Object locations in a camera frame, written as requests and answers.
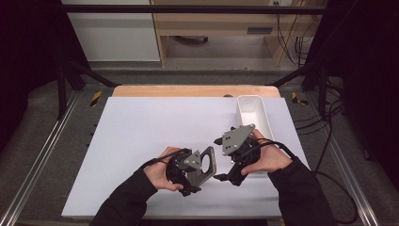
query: forearm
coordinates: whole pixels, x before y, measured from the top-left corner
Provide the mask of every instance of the forearm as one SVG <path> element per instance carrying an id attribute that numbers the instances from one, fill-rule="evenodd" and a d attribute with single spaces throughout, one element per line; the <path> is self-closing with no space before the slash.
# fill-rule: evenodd
<path id="1" fill-rule="evenodd" d="M 269 177 L 279 191 L 279 209 L 286 225 L 336 225 L 318 181 L 297 157 Z"/>
<path id="2" fill-rule="evenodd" d="M 136 225 L 146 213 L 146 201 L 156 191 L 143 169 L 137 170 L 102 204 L 90 225 Z"/>

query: person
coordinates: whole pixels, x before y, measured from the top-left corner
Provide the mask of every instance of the person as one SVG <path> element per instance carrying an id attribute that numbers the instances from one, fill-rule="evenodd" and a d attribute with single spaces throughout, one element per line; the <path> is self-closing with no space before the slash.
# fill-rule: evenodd
<path id="1" fill-rule="evenodd" d="M 267 142 L 256 129 L 252 135 L 260 144 Z M 178 150 L 168 147 L 161 156 Z M 169 159 L 138 169 L 112 192 L 89 225 L 137 225 L 146 213 L 147 200 L 158 189 L 183 189 L 182 185 L 167 180 L 165 163 Z M 297 157 L 289 158 L 274 145 L 264 146 L 260 159 L 243 168 L 241 173 L 247 175 L 257 171 L 267 171 L 279 192 L 279 209 L 285 225 L 337 225 L 318 181 Z"/>

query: white board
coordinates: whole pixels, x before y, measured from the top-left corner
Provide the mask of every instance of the white board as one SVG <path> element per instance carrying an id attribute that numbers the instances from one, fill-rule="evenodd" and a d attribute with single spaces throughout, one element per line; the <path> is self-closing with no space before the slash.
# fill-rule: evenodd
<path id="1" fill-rule="evenodd" d="M 291 115 L 282 98 L 263 98 L 276 141 L 308 166 Z M 65 204 L 66 218 L 93 218 L 112 191 L 167 146 L 215 148 L 217 173 L 228 173 L 229 157 L 215 139 L 236 127 L 236 98 L 111 97 Z M 160 190 L 148 201 L 145 218 L 266 218 L 280 216 L 278 192 L 264 174 L 241 186 L 211 178 L 202 191 L 183 197 Z"/>

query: aluminum rail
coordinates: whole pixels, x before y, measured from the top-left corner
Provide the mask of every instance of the aluminum rail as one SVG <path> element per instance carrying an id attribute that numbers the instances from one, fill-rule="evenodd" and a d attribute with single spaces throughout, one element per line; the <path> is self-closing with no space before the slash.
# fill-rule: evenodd
<path id="1" fill-rule="evenodd" d="M 72 13 L 220 13 L 220 14 L 301 14 L 327 15 L 346 8 L 326 7 L 253 7 L 253 6 L 182 6 L 182 5 L 47 5 L 45 10 L 62 9 Z"/>
<path id="2" fill-rule="evenodd" d="M 314 112 L 318 113 L 315 94 L 310 95 L 309 93 L 307 93 L 307 97 Z M 323 132 L 323 135 L 327 139 L 329 134 L 329 126 L 324 127 Z M 341 176 L 343 177 L 346 188 L 348 189 L 349 193 L 354 198 L 356 205 L 358 206 L 358 213 L 361 220 L 363 221 L 363 224 L 366 226 L 379 226 L 379 222 L 375 216 L 375 213 L 371 205 L 367 201 L 367 198 L 364 195 L 363 190 L 361 189 L 361 186 L 356 179 L 354 172 L 352 171 L 348 162 L 343 156 L 343 152 L 341 151 L 340 146 L 333 134 L 331 135 L 329 147 L 331 148 L 331 155 L 334 159 L 335 164 L 337 164 Z"/>
<path id="3" fill-rule="evenodd" d="M 80 91 L 72 92 L 72 96 L 68 102 L 67 111 L 60 120 L 56 121 L 52 132 L 50 133 L 43 147 L 41 148 L 41 151 L 36 158 L 35 163 L 33 164 L 26 178 L 24 179 L 24 182 L 18 190 L 18 193 L 15 195 L 14 200 L 9 205 L 5 214 L 0 218 L 1 226 L 12 226 L 17 221 L 18 216 L 21 214 L 30 193 L 32 192 L 36 182 L 39 180 L 40 174 L 44 169 L 44 166 L 46 165 L 46 162 L 50 157 L 50 154 L 53 151 L 56 142 L 58 141 L 59 136 L 61 135 L 65 124 L 67 123 L 73 111 L 79 95 Z"/>

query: person's right hand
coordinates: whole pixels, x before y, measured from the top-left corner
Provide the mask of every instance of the person's right hand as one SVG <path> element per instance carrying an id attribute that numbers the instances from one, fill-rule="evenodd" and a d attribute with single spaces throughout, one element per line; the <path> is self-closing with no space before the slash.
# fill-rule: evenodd
<path id="1" fill-rule="evenodd" d="M 254 129 L 252 131 L 253 138 L 258 139 L 259 144 L 267 142 L 264 136 L 259 130 Z M 287 156 L 282 150 L 277 148 L 275 145 L 267 145 L 261 148 L 261 158 L 254 164 L 246 166 L 241 170 L 242 175 L 247 175 L 257 171 L 274 172 L 278 169 L 284 169 L 293 160 Z"/>

